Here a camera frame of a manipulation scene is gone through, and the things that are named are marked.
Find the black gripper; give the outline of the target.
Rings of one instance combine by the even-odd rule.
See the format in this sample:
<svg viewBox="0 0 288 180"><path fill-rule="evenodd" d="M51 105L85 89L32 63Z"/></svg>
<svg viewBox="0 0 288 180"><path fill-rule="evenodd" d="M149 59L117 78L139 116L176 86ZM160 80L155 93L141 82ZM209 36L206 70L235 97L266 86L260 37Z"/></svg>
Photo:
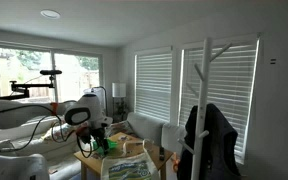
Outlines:
<svg viewBox="0 0 288 180"><path fill-rule="evenodd" d="M105 139L105 130L103 128L92 129L90 134L95 139L98 146L108 146L107 140Z"/></svg>

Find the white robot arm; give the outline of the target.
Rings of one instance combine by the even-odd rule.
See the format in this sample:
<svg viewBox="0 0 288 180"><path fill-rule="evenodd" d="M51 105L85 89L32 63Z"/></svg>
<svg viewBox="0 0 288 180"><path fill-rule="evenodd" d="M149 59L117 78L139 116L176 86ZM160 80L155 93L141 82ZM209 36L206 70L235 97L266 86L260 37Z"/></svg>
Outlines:
<svg viewBox="0 0 288 180"><path fill-rule="evenodd" d="M30 118L43 115L63 115L67 124L83 125L87 136L93 136L104 153L108 153L109 145L104 135L107 123L95 94L85 94L71 106L60 103L56 108L46 103L23 104L0 100L0 129L15 128L25 124ZM0 155L0 180L50 180L46 160L41 155L26 157Z"/></svg>

